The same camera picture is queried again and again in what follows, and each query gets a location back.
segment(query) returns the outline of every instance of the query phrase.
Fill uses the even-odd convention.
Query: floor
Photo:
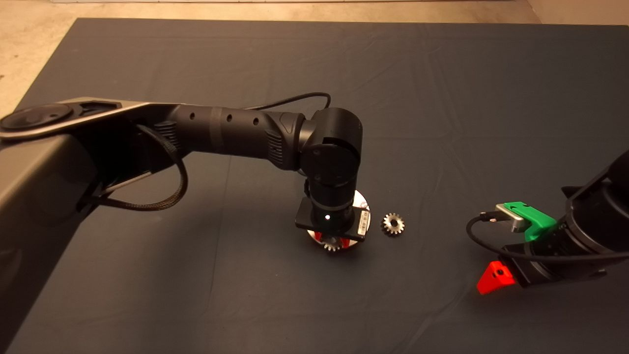
[[[55,4],[0,0],[0,117],[13,111],[77,17],[629,25],[629,1]]]

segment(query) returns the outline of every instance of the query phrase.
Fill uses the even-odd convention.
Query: green 3d-printed part
[[[523,202],[508,202],[504,203],[504,206],[531,222],[531,226],[524,232],[524,238],[527,242],[536,239],[557,224],[555,219]]]

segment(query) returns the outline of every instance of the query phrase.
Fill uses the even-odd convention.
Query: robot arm
[[[629,258],[629,151],[581,187],[563,187],[565,215],[555,220],[533,207],[511,202],[470,221],[468,235],[498,253],[477,288],[486,294],[519,283],[522,287],[559,281],[592,280]],[[524,243],[496,248],[472,233],[477,221],[511,223]]]
[[[300,228],[365,239],[352,206],[362,125],[340,108],[303,114],[79,98],[0,120],[0,352],[6,350],[81,221],[122,186],[177,164],[192,151],[267,159],[302,171]]]

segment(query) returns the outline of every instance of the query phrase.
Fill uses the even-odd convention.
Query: table
[[[101,207],[81,225],[9,352],[622,351],[629,263],[596,282],[481,296],[495,255],[464,226],[510,200],[560,217],[559,188],[629,147],[627,63],[626,26],[79,19],[20,107],[239,107],[328,91],[363,121],[358,188],[374,223],[365,243],[327,255],[293,226],[301,176],[191,154],[174,208]],[[177,179],[170,169],[115,197],[158,200]],[[404,217],[401,237],[378,230],[388,212]]]

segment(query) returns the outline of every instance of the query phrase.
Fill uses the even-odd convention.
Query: metal gear
[[[323,248],[325,248],[328,252],[336,252],[343,248],[343,244],[341,243],[341,239],[339,237],[324,236],[321,238],[321,243],[323,244]]]
[[[397,236],[404,232],[404,220],[399,214],[388,213],[382,219],[381,227],[387,236]]]

